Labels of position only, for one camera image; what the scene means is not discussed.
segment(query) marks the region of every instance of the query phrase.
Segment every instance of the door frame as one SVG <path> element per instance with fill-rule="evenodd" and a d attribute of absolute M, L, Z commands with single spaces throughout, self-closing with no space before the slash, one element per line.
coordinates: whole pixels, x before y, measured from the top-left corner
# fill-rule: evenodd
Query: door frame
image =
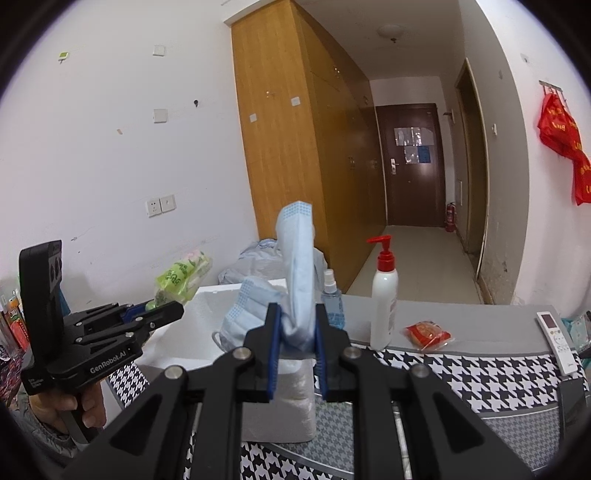
<path fill-rule="evenodd" d="M 379 115 L 378 115 L 378 109 L 379 108 L 383 108 L 383 107 L 387 107 L 387 106 L 395 106 L 395 107 L 404 107 L 407 109 L 421 109 L 421 110 L 427 110 L 427 109 L 432 109 L 434 112 L 433 115 L 433 124 L 435 126 L 435 135 L 436 135 L 436 139 L 437 139 L 437 168 L 439 170 L 439 189 L 441 191 L 441 196 L 439 198 L 439 202 L 438 202 L 438 208 L 440 209 L 440 211 L 442 212 L 442 216 L 441 216 L 441 227 L 445 226 L 445 212 L 446 212 L 446 204 L 445 204 L 445 200 L 446 200 L 446 185 L 445 185 L 445 161 L 443 158 L 443 137 L 441 136 L 441 125 L 439 124 L 439 112 L 437 111 L 437 104 L 436 103 L 397 103 L 395 105 L 379 105 L 375 107 L 375 116 L 376 116 L 376 120 L 378 122 L 378 134 L 379 134 L 379 144 L 380 144 L 380 149 L 382 152 L 382 169 L 384 170 L 384 189 L 385 189 L 385 193 L 386 193 L 386 223 L 389 225 L 389 221 L 388 221 L 388 214 L 389 214 L 389 210 L 388 210 L 388 186 L 387 186 L 387 180 L 386 180 L 386 172 L 389 171 L 389 159 L 386 160 L 386 152 L 384 151 L 383 147 L 382 147 L 382 128 L 380 127 L 380 123 L 379 123 Z"/>
<path fill-rule="evenodd" d="M 476 103 L 478 105 L 478 111 L 480 116 L 480 126 L 482 128 L 482 138 L 484 139 L 484 146 L 485 146 L 485 165 L 486 165 L 486 212 L 485 212 L 485 224 L 484 224 L 484 234 L 482 235 L 482 245 L 480 246 L 480 258 L 478 259 L 478 266 L 476 268 L 475 278 L 478 279 L 480 276 L 480 271 L 482 269 L 482 260 L 484 257 L 484 249 L 486 245 L 486 239 L 488 237 L 488 227 L 489 227 L 489 214 L 491 209 L 491 168 L 489 162 L 489 153 L 488 153 L 488 138 L 486 136 L 486 127 L 484 121 L 484 114 L 482 113 L 482 103 L 480 102 L 480 95 L 478 94 L 478 88 L 476 87 L 476 81 L 474 80 L 474 72 L 470 65 L 470 61 L 468 58 L 464 59 L 464 63 L 462 64 L 462 68 L 460 69 L 460 73 L 457 76 L 457 80 L 455 83 L 455 90 L 457 96 L 457 102 L 460 107 L 460 116 L 462 117 L 462 128 L 464 129 L 464 145 L 466 148 L 466 167 L 467 167 L 467 179 L 468 179 L 468 206 L 467 206 L 467 227 L 466 227 L 466 240 L 470 237 L 470 229 L 472 228 L 472 192 L 473 192 L 473 184 L 472 184 L 472 155 L 470 149 L 470 143 L 468 139 L 468 130 L 466 128 L 466 114 L 464 110 L 464 104 L 462 102 L 462 94 L 460 93 L 459 85 L 465 75 L 468 75 L 470 82 L 472 84 L 472 88 L 474 90 L 474 94 L 476 95 Z"/>

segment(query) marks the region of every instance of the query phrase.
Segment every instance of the fire extinguisher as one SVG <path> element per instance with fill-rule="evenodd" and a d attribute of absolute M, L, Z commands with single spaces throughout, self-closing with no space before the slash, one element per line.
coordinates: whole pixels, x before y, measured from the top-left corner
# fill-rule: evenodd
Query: fire extinguisher
<path fill-rule="evenodd" d="M 453 202 L 447 204 L 445 230 L 446 232 L 456 231 L 456 205 Z"/>

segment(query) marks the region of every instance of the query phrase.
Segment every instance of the houndstooth tablecloth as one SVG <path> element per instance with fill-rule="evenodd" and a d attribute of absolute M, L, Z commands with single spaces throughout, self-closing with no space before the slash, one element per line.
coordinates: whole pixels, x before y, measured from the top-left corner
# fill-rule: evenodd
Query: houndstooth tablecloth
<path fill-rule="evenodd" d="M 384 365 L 408 369 L 425 363 L 477 412 L 532 470 L 546 465 L 558 449 L 557 390 L 560 371 L 550 353 L 527 356 L 473 356 L 460 353 L 416 353 L 388 348 L 374 355 Z M 573 375 L 584 378 L 580 359 Z M 135 364 L 109 377 L 123 407 L 148 381 Z M 317 396 L 317 436 L 298 444 L 243 442 L 244 480 L 327 480 L 353 478 L 353 430 L 350 404 L 324 403 Z M 187 452 L 185 478 L 190 476 L 193 438 Z M 408 464 L 403 451 L 403 459 Z"/>

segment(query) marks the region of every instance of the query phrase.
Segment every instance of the green packaged food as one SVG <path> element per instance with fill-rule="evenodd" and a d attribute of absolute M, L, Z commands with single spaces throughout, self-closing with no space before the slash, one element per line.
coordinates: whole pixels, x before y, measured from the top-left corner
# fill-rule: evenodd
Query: green packaged food
<path fill-rule="evenodd" d="M 160 307 L 172 300 L 185 305 L 195 296 L 211 267 L 212 259 L 200 250 L 189 253 L 156 278 L 154 302 L 147 307 Z"/>

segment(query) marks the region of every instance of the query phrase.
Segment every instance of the red bag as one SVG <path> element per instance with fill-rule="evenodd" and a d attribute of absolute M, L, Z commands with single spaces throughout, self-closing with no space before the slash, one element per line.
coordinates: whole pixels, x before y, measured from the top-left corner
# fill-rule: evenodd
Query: red bag
<path fill-rule="evenodd" d="M 587 156 L 583 153 L 579 128 L 573 117 L 565 110 L 558 94 L 552 92 L 546 94 L 538 128 L 540 140 L 544 145 L 575 163 L 581 165 L 589 163 Z"/>
<path fill-rule="evenodd" d="M 574 199 L 577 205 L 591 203 L 591 164 L 574 163 Z"/>

